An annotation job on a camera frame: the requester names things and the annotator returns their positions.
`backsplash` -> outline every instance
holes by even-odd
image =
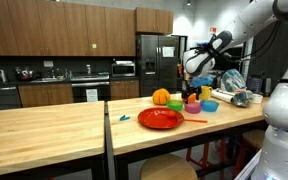
[[[123,60],[134,60],[134,57],[115,58]],[[37,57],[37,56],[0,56],[0,69],[6,72],[9,81],[16,81],[15,67],[24,70],[28,67],[29,70],[42,72],[42,77],[48,77],[49,67],[44,67],[43,61],[53,61],[53,68],[59,69],[59,72],[65,73],[72,71],[73,74],[87,73],[86,64],[91,65],[92,73],[109,72],[111,74],[111,64],[113,57]]]

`stool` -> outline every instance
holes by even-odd
[[[194,168],[184,159],[165,154],[148,159],[141,169],[141,180],[197,180]]]
[[[263,147],[263,140],[265,137],[265,131],[253,130],[243,133],[242,145],[240,152],[238,153],[236,164],[233,170],[233,178],[236,177],[243,169],[245,164],[245,156],[248,150],[254,150],[258,152]]]
[[[221,139],[220,140],[220,161],[224,162],[226,160],[225,154],[226,154],[226,147],[225,147],[225,139]],[[209,167],[211,165],[213,165],[212,163],[210,163],[208,161],[208,151],[209,151],[209,143],[205,143],[204,144],[204,148],[203,148],[203,156],[202,158],[197,162],[195,161],[192,157],[191,157],[191,152],[192,152],[192,148],[187,148],[187,152],[186,152],[186,161],[187,162],[192,162],[195,165],[203,168]],[[220,179],[223,180],[224,179],[224,170],[220,171]]]

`pink cup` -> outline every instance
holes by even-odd
[[[201,112],[202,107],[199,102],[189,102],[188,104],[184,103],[185,111],[192,114],[197,114]]]

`wooden cabinet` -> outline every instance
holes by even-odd
[[[19,86],[22,107],[73,103],[70,84]]]
[[[85,5],[64,3],[71,56],[90,55]]]
[[[86,7],[86,24],[91,56],[107,56],[105,8]]]
[[[135,56],[135,13],[105,8],[108,56]]]
[[[43,55],[41,23],[36,0],[7,0],[19,55]]]
[[[18,55],[7,0],[0,0],[0,55]]]
[[[123,56],[136,56],[135,52],[135,11],[122,9],[122,47]]]
[[[136,32],[171,34],[173,32],[173,12],[136,8]]]
[[[111,81],[111,100],[139,97],[138,80]]]
[[[64,3],[38,0],[37,6],[45,47],[43,55],[70,55]]]

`stainless steel refrigerator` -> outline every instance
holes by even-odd
[[[151,96],[159,88],[177,89],[178,37],[138,35],[136,69],[140,76],[140,96]]]

